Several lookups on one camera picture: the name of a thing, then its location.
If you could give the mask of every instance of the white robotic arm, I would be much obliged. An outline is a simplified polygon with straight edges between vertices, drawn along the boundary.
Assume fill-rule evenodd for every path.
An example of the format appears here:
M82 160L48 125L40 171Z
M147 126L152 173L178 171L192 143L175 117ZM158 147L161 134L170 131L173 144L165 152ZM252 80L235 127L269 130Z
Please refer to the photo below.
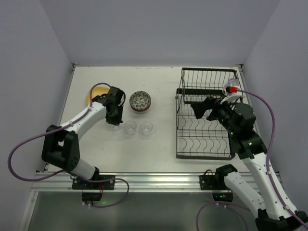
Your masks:
M236 80L225 85L226 97L222 100L208 97L203 104L192 105L194 111L212 109L207 120L217 120L229 133L230 145L252 174L262 196L249 186L232 165L216 169L216 183L233 190L247 205L256 218L261 231L292 231L307 222L305 212L298 211L283 190L272 166L266 168L267 149L253 130L256 117L253 108L244 103L232 103L241 96Z
M43 161L81 178L95 180L99 170L80 157L79 140L93 125L105 118L107 123L113 125L122 123L123 98L125 100L122 90L111 87L107 94L93 98L91 106L89 105L72 120L59 127L49 126L47 131L67 128L45 137Z

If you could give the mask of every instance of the gray wall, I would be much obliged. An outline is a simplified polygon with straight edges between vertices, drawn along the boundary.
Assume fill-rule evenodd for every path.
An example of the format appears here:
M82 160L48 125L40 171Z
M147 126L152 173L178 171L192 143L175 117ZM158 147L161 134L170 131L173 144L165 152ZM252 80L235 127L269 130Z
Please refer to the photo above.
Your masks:
M9 151L58 122L71 64L38 0L7 0L0 5L0 229L14 231L31 184L10 175ZM42 142L31 142L16 152L17 173L34 176Z
M249 90L263 96L276 116L272 161L289 197L308 212L308 1L282 0L244 66ZM267 108L253 99L258 125L270 139Z
M40 0L72 62L242 64L279 0Z

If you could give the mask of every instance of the clear plastic cup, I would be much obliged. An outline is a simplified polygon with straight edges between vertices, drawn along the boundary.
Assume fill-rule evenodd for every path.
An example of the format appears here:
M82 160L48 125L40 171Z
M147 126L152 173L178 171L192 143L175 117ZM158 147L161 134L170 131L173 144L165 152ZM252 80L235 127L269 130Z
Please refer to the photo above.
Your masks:
M128 135L134 135L136 128L137 124L134 121L127 121L124 125L124 130Z
M119 126L113 125L113 124L108 124L107 122L105 123L105 125L106 125L106 128L110 131L116 131L119 128Z
M143 136L147 137L152 133L153 124L151 122L143 122L141 124L141 133Z

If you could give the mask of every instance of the yellow bowl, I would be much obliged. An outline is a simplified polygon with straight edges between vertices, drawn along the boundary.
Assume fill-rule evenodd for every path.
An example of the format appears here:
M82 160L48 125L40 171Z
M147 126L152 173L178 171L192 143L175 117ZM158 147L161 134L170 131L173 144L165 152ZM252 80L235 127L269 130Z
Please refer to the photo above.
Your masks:
M102 95L102 94L107 94L109 91L109 88L103 88L103 87L95 87L92 91L92 99L95 96L98 95ZM87 96L86 96L86 104L89 105L90 104L90 91L88 92Z

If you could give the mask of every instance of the dish rack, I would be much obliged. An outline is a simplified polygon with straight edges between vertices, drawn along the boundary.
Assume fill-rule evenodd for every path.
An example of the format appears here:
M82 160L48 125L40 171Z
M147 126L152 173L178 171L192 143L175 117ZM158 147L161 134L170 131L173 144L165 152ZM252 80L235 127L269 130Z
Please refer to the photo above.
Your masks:
M206 120L212 110L196 119L190 105L203 102L209 96L224 98L222 89L230 78L238 79L233 69L182 68L180 87L176 92L176 158L231 160L235 157L225 128L216 120Z

